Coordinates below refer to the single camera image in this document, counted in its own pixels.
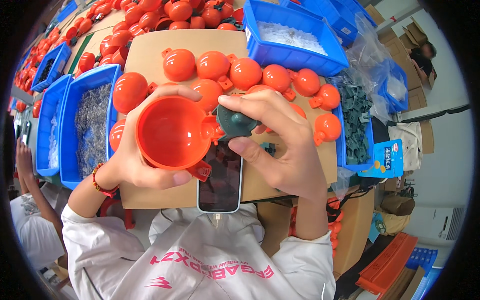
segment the white sleeve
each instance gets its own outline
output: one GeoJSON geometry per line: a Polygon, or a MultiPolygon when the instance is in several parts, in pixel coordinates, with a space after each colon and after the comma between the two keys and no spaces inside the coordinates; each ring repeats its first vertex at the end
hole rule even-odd
{"type": "Polygon", "coordinates": [[[73,289],[80,299],[108,299],[144,253],[143,245],[117,217],[85,218],[67,204],[61,219],[73,289]]]}
{"type": "Polygon", "coordinates": [[[305,299],[333,299],[336,285],[331,245],[330,231],[316,240],[288,237],[272,261],[305,299]]]}
{"type": "Polygon", "coordinates": [[[53,223],[41,216],[31,216],[18,232],[28,260],[40,270],[65,254],[53,223]]]}

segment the plastic bag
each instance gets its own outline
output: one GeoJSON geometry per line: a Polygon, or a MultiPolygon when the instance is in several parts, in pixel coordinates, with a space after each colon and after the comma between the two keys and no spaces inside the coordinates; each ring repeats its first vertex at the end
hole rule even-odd
{"type": "Polygon", "coordinates": [[[342,201],[347,194],[350,185],[350,177],[352,177],[355,173],[356,172],[350,171],[343,167],[336,168],[336,182],[332,183],[330,186],[335,192],[335,196],[338,200],[342,201]]]}
{"type": "Polygon", "coordinates": [[[359,83],[369,95],[387,79],[393,67],[392,56],[380,43],[375,29],[362,13],[355,14],[355,23],[358,29],[357,38],[346,54],[351,66],[361,74],[358,77],[359,83]]]}
{"type": "Polygon", "coordinates": [[[388,75],[387,81],[388,93],[398,101],[405,101],[405,95],[407,94],[407,88],[403,82],[403,78],[400,76],[400,80],[393,76],[391,73],[388,75]]]}
{"type": "Polygon", "coordinates": [[[388,102],[385,98],[377,94],[371,94],[370,100],[373,102],[370,108],[370,114],[379,119],[384,125],[392,121],[392,116],[388,114],[388,102]]]}

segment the person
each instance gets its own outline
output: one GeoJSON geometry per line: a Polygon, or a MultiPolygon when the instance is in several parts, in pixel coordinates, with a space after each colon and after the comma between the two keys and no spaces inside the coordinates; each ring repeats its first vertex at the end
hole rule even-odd
{"type": "Polygon", "coordinates": [[[422,47],[407,49],[407,52],[412,59],[422,84],[426,84],[433,70],[432,59],[437,55],[437,49],[432,43],[427,41],[422,47]]]}
{"type": "Polygon", "coordinates": [[[32,151],[18,138],[15,160],[21,196],[10,201],[12,221],[20,243],[35,270],[58,265],[67,268],[60,215],[70,190],[45,183],[38,187],[32,164],[32,151]]]}
{"type": "Polygon", "coordinates": [[[286,152],[274,158],[247,137],[229,148],[255,167],[272,187],[299,196],[297,237],[288,237],[269,258],[260,247],[263,228],[253,204],[223,214],[214,226],[194,208],[164,209],[149,231],[152,245],[140,241],[115,217],[95,213],[118,185],[168,189],[192,179],[185,170],[148,166],[135,142],[139,115],[157,97],[180,95],[198,101],[186,86],[160,86],[130,111],[120,145],[105,164],[73,190],[63,210],[63,239],[69,276],[80,299],[333,299],[335,279],[326,214],[327,186],[313,142],[312,127],[276,92],[218,102],[259,120],[283,139],[286,152]]]}

